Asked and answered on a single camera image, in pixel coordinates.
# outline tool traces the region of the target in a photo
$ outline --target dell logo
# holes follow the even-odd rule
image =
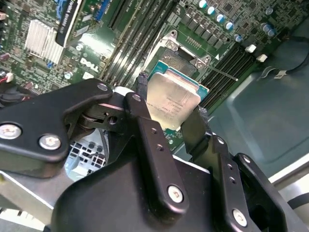
[[[93,64],[93,63],[91,63],[90,61],[87,61],[85,58],[81,58],[81,64],[91,68],[93,71],[98,73],[98,66]]]

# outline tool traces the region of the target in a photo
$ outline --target screw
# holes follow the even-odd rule
[[[167,44],[167,47],[168,47],[169,49],[173,49],[174,46],[175,46],[175,44],[174,44],[172,41],[169,41],[168,44]]]
[[[247,226],[246,217],[238,209],[233,209],[233,216],[239,225],[241,225],[242,227]]]
[[[169,197],[176,203],[183,201],[183,193],[174,185],[169,186],[168,188]]]
[[[58,136],[47,134],[39,139],[39,145],[46,150],[57,150],[61,146]]]
[[[138,102],[141,101],[140,96],[137,95],[137,94],[134,94],[132,97],[133,97],[135,100],[137,100]]]
[[[0,126],[0,138],[16,139],[21,135],[21,129],[13,124],[3,124]]]
[[[198,68],[198,69],[203,68],[203,66],[204,66],[204,65],[203,65],[202,63],[197,63],[197,68]]]
[[[218,141],[219,141],[219,143],[224,144],[224,141],[223,141],[222,138],[218,137]]]
[[[107,86],[104,85],[104,84],[98,84],[98,88],[103,90],[103,91],[107,91],[108,90]]]
[[[251,160],[247,156],[242,156],[242,157],[247,163],[251,163]]]

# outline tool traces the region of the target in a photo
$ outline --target heatsink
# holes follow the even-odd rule
[[[47,62],[58,64],[63,53],[63,47],[55,42],[56,31],[41,21],[30,22],[25,49],[31,54]]]

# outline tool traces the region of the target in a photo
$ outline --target blue connector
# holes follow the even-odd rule
[[[57,18],[61,20],[63,5],[66,3],[67,0],[55,0],[55,1],[58,2],[58,6],[56,10]]]
[[[101,7],[98,11],[97,16],[95,17],[96,21],[100,21],[102,19],[103,15],[105,13],[105,10],[106,10],[109,3],[110,3],[110,0],[102,0]]]
[[[53,63],[50,61],[47,63],[47,68],[51,69],[53,67]]]

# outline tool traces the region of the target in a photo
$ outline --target motherboard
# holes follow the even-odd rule
[[[163,62],[207,88],[199,105],[212,112],[307,18],[308,2],[10,0],[0,11],[0,75],[33,94],[89,78],[132,88]],[[171,150],[182,142],[179,129],[165,135]]]

